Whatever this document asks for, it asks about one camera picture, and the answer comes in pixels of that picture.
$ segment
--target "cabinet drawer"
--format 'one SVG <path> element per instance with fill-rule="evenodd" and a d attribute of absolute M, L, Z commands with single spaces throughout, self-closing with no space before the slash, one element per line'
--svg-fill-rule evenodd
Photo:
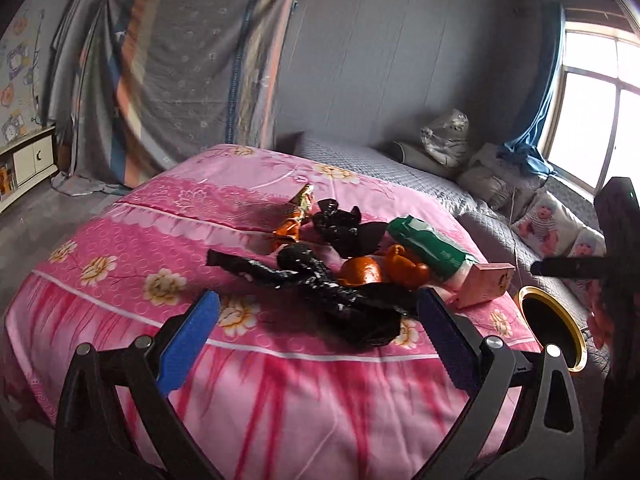
<path fill-rule="evenodd" d="M 14 171 L 18 186 L 36 174 L 32 144 L 14 153 Z"/>
<path fill-rule="evenodd" d="M 36 173 L 46 170 L 53 164 L 53 149 L 51 147 L 51 137 L 44 137 L 32 144 L 33 146 L 33 162 L 36 167 Z"/>

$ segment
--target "green wrapper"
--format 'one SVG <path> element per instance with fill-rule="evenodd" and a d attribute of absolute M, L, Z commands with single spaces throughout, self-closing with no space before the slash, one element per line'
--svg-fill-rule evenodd
<path fill-rule="evenodd" d="M 471 266 L 479 263 L 475 256 L 451 238 L 412 216 L 392 220 L 386 230 L 397 243 L 430 266 L 444 282 L 463 282 Z"/>

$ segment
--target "white cabinet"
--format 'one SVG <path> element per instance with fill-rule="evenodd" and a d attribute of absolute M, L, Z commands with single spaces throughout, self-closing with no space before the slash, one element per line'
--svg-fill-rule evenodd
<path fill-rule="evenodd" d="M 14 153 L 14 171 L 18 186 L 36 174 L 32 144 L 29 144 Z"/>
<path fill-rule="evenodd" d="M 51 126 L 0 146 L 0 212 L 58 170 L 53 161 L 53 130 Z"/>
<path fill-rule="evenodd" d="M 53 149 L 51 144 L 51 136 L 36 140 L 33 144 L 33 163 L 36 167 L 36 173 L 48 168 L 53 164 Z"/>

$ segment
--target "pink bedspread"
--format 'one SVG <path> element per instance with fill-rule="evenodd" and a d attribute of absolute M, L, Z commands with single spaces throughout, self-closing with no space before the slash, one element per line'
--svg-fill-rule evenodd
<path fill-rule="evenodd" d="M 207 249 L 267 254 L 284 204 L 311 182 L 315 198 L 358 205 L 366 220 L 411 214 L 485 261 L 433 198 L 294 156 L 222 145 L 137 188 L 87 223 L 25 280 L 6 330 L 24 377 L 55 420 L 78 344 L 98 349 L 153 335 L 205 287 L 222 297 L 220 322 L 185 385 L 170 396 L 207 456 L 231 479 L 410 478 L 466 403 L 420 324 L 402 322 L 384 348 L 353 354 L 321 334 L 294 291 L 272 291 L 204 266 Z M 341 260 L 310 226 L 302 238 L 337 270 Z M 483 335 L 537 351 L 505 295 L 464 311 Z M 128 393 L 127 421 L 154 453 Z M 484 452 L 513 413 L 505 402 Z"/>

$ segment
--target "floor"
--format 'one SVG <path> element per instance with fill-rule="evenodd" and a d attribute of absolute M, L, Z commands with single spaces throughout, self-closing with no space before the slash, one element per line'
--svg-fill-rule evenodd
<path fill-rule="evenodd" d="M 12 297 L 31 269 L 117 199 L 103 193 L 67 196 L 44 181 L 0 215 L 0 329 Z M 33 421 L 17 424 L 0 396 L 0 478 L 47 478 L 52 463 L 52 430 Z"/>

